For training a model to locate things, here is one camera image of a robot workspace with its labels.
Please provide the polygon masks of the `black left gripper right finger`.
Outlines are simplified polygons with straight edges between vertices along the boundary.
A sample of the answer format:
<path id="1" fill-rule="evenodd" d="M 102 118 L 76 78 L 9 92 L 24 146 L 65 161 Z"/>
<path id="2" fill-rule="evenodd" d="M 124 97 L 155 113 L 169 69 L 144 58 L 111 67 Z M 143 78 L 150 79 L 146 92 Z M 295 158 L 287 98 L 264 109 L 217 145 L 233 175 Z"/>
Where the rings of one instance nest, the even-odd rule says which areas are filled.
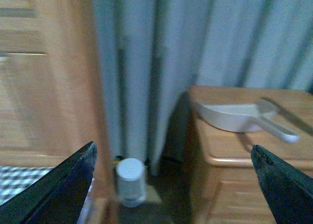
<path id="1" fill-rule="evenodd" d="M 313 179 L 261 145 L 253 145 L 251 160 L 275 221 L 311 224 Z"/>

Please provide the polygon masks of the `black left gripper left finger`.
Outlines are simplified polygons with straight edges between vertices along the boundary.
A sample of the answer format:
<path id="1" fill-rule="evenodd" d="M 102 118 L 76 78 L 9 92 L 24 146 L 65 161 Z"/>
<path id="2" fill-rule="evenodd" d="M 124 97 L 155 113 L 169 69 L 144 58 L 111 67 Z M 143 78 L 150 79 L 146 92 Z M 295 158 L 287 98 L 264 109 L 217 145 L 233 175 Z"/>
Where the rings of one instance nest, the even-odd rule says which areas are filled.
<path id="1" fill-rule="evenodd" d="M 97 161 L 91 141 L 33 185 L 1 205 L 2 224 L 75 224 Z"/>

